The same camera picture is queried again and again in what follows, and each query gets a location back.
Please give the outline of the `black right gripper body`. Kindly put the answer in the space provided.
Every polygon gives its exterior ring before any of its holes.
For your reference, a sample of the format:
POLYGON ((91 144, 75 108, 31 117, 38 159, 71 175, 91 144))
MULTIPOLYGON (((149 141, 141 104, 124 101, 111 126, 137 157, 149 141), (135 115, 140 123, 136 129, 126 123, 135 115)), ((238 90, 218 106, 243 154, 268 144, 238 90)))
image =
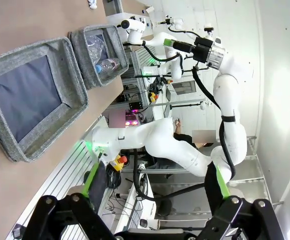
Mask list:
POLYGON ((195 48, 191 50, 193 53, 193 59, 200 63, 206 63, 213 44, 214 42, 212 40, 203 37, 196 37, 194 41, 195 48))

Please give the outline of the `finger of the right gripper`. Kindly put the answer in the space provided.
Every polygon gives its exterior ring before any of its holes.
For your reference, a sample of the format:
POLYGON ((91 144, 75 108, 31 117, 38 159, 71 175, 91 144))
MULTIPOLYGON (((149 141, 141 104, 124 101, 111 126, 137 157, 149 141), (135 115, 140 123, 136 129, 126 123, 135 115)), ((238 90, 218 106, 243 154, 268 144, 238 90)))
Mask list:
POLYGON ((166 47, 171 47, 173 49, 179 50, 181 52, 185 52, 185 53, 192 53, 193 50, 195 49, 194 45, 189 44, 187 42, 182 42, 182 41, 167 39, 167 38, 163 41, 163 45, 166 47))

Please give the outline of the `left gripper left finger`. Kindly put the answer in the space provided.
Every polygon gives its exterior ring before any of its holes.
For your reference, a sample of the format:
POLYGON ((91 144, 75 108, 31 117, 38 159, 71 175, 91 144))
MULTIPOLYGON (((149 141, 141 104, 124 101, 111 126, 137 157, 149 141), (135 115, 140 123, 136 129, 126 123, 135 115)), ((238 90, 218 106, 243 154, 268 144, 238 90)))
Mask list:
POLYGON ((114 240, 98 212, 107 188, 106 167, 96 163, 82 189, 58 200, 43 195, 37 201, 23 240, 60 240, 66 229, 78 225, 88 240, 114 240))

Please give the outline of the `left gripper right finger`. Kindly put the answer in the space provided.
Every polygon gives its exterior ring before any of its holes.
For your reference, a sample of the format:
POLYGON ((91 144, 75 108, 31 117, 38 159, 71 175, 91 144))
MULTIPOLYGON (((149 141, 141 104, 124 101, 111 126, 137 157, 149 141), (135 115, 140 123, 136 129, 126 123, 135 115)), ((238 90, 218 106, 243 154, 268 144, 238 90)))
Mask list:
POLYGON ((220 170, 209 164, 204 179, 204 189, 212 218, 198 235, 198 240, 222 240, 230 229, 237 229, 232 239, 242 233, 247 240, 283 240, 272 203, 256 199, 252 203, 245 198, 231 195, 220 170))

